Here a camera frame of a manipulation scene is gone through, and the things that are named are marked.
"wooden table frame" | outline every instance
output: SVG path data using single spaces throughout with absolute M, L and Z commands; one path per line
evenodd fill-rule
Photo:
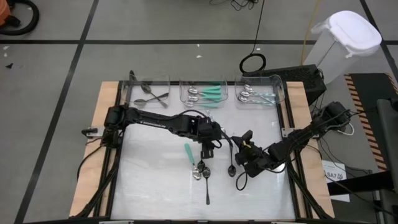
M 120 104 L 124 103 L 123 99 L 126 99 L 126 95 L 129 94 L 127 93 L 121 97 L 122 87 L 122 82 L 102 83 L 93 122 L 91 124 L 92 126 L 103 126 L 108 108 L 116 105 L 117 103 L 115 102 Z M 281 127 L 286 128 L 304 128 L 311 122 L 311 116 L 303 83 L 287 82 L 286 87 L 286 103 L 281 103 L 277 107 L 278 113 L 282 115 L 279 118 L 280 125 Z M 87 145 L 85 156 L 96 149 L 99 144 L 100 142 L 96 141 Z M 308 145 L 318 149 L 317 142 L 315 140 L 310 140 Z M 327 212 L 327 214 L 334 217 L 320 154 L 315 151 L 314 148 L 305 147 L 300 155 L 295 155 L 300 156 L 300 158 L 296 160 L 298 162 L 294 162 L 294 167 L 301 177 L 305 177 L 307 189 L 311 192 L 318 204 Z M 79 213 L 88 201 L 90 201 L 93 194 L 98 189 L 100 180 L 103 180 L 106 173 L 110 170 L 110 167 L 114 162 L 115 154 L 116 151 L 112 149 L 100 150 L 82 166 L 70 210 L 70 216 Z M 90 216 L 97 217 L 110 215 L 113 201 L 113 194 L 110 193 L 114 191 L 114 186 L 116 185 L 115 180 L 113 180 L 105 190 L 100 203 L 97 203 L 96 208 Z M 294 187 L 293 184 L 294 183 L 290 180 L 296 217 L 316 218 L 317 216 L 315 212 L 308 209 L 308 203 L 304 200 L 301 191 L 297 186 Z

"white cable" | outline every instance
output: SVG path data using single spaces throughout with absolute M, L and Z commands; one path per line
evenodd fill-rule
M 353 130 L 352 133 L 345 133 L 345 132 L 342 132 L 342 131 L 340 131 L 340 130 L 338 130 L 337 132 L 339 132 L 339 133 L 341 133 L 341 134 L 344 134 L 344 135 L 347 135 L 347 136 L 353 136 L 353 135 L 354 135 L 354 132 L 355 132 L 354 126 L 353 126 L 351 123 L 348 123 L 348 124 L 351 126 L 351 129 Z

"clear plastic container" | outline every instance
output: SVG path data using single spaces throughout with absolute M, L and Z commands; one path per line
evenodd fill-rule
M 285 100 L 282 79 L 269 77 L 235 78 L 235 106 L 238 109 L 268 109 Z
M 221 108 L 228 99 L 225 77 L 208 81 L 180 80 L 180 100 L 186 108 Z
M 139 109 L 167 109 L 170 105 L 170 77 L 168 75 L 151 77 L 131 75 L 130 81 L 124 81 L 121 95 L 122 102 L 128 101 L 129 106 Z

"yellow cable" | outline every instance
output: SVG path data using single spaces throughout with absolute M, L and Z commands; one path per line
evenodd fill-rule
M 317 0 L 317 3 L 315 3 L 315 8 L 313 9 L 313 13 L 312 13 L 312 16 L 311 16 L 311 19 L 310 19 L 310 23 L 309 23 L 308 28 L 307 28 L 307 32 L 305 33 L 304 43 L 303 43 L 303 50 L 301 51 L 301 65 L 303 65 L 303 63 L 304 63 L 305 43 L 306 43 L 306 41 L 308 39 L 308 35 L 309 35 L 311 27 L 312 27 L 312 22 L 313 22 L 313 19 L 315 18 L 315 14 L 317 13 L 320 1 L 321 0 Z

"orange object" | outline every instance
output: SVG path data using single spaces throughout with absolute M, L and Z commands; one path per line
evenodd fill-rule
M 0 26 L 4 25 L 6 18 L 11 15 L 10 7 L 6 0 L 0 0 Z

